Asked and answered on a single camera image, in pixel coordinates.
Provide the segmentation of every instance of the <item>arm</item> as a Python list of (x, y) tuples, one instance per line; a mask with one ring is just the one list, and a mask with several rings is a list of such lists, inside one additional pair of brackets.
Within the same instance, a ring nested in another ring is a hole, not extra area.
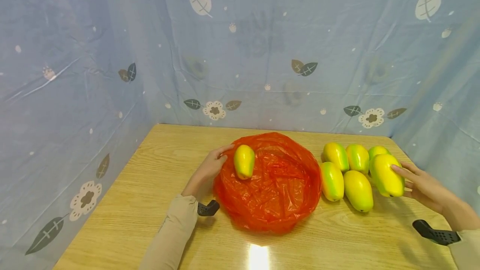
[(221, 154), (233, 145), (211, 151), (193, 173), (181, 195), (171, 202), (160, 230), (148, 247), (140, 270), (176, 270), (187, 241), (197, 223), (197, 198), (205, 182), (217, 176), (227, 156)]
[(461, 241), (449, 245), (459, 270), (477, 269), (480, 265), (480, 217), (474, 209), (445, 188), (438, 180), (410, 163), (392, 169), (405, 181), (404, 196), (419, 201), (424, 206), (445, 217)]

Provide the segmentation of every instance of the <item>fake fruit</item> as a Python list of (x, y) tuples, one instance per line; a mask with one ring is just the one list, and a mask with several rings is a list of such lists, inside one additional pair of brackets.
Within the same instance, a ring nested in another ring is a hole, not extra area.
[(348, 171), (347, 151), (338, 143), (327, 143), (323, 147), (323, 157), (326, 162), (332, 162), (337, 166), (341, 172)]
[(386, 148), (383, 147), (383, 146), (373, 146), (373, 147), (370, 148), (370, 150), (368, 151), (368, 154), (369, 154), (369, 156), (370, 156), (370, 160), (372, 160), (373, 157), (376, 156), (377, 154), (383, 154), (383, 153), (390, 154), (390, 152), (388, 151), (388, 149), (386, 149)]
[(380, 194), (385, 197), (400, 197), (405, 188), (405, 179), (392, 170), (392, 165), (401, 167), (390, 154), (378, 154), (370, 161), (370, 173)]
[(345, 194), (355, 210), (363, 213), (373, 208), (372, 186), (365, 175), (350, 170), (343, 176), (345, 182)]
[(350, 144), (346, 151), (350, 170), (360, 171), (367, 175), (370, 157), (365, 147), (360, 144)]
[(344, 184), (340, 169), (332, 162), (320, 165), (322, 176), (322, 191), (329, 201), (337, 201), (343, 198)]
[(235, 172), (239, 179), (248, 179), (253, 175), (255, 166), (255, 152), (248, 145), (240, 145), (233, 156)]

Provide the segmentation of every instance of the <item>red plastic bag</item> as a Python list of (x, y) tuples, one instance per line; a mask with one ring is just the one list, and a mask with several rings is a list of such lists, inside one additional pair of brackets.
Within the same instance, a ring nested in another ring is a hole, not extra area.
[[(220, 206), (240, 228), (254, 232), (287, 233), (317, 207), (320, 168), (306, 148), (286, 135), (266, 133), (243, 137), (214, 181)], [(241, 144), (255, 151), (251, 179), (237, 178), (233, 155)]]

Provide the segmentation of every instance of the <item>finger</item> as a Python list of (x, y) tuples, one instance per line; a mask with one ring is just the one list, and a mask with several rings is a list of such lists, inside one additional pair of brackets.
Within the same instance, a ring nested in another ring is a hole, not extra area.
[(400, 168), (397, 165), (392, 165), (392, 170), (400, 175), (403, 178), (407, 178), (409, 181), (415, 183), (418, 179), (419, 176), (415, 175), (414, 173), (411, 173), (410, 171)]
[(225, 146), (222, 146), (220, 148), (217, 148), (215, 150), (213, 150), (211, 153), (216, 157), (218, 158), (219, 155), (221, 155), (222, 153), (224, 153), (225, 151), (227, 150), (230, 150), (232, 148), (234, 148), (234, 144), (230, 144), (230, 145), (225, 145)]
[(422, 170), (419, 169), (419, 167), (415, 166), (412, 163), (400, 162), (400, 164), (402, 165), (402, 167), (404, 167), (405, 169), (409, 169), (410, 172), (415, 173), (416, 175), (420, 175), (420, 173), (423, 172)]
[(413, 183), (412, 182), (405, 182), (405, 188), (413, 190)]
[(219, 159), (219, 162), (223, 165), (225, 163), (225, 161), (227, 160), (227, 156), (226, 155), (222, 155)]

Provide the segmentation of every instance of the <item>blue fabric backdrop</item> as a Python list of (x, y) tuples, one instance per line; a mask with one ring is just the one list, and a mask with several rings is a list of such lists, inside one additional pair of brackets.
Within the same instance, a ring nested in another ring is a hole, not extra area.
[(154, 123), (392, 137), (480, 211), (480, 0), (0, 0), (0, 268), (49, 269)]

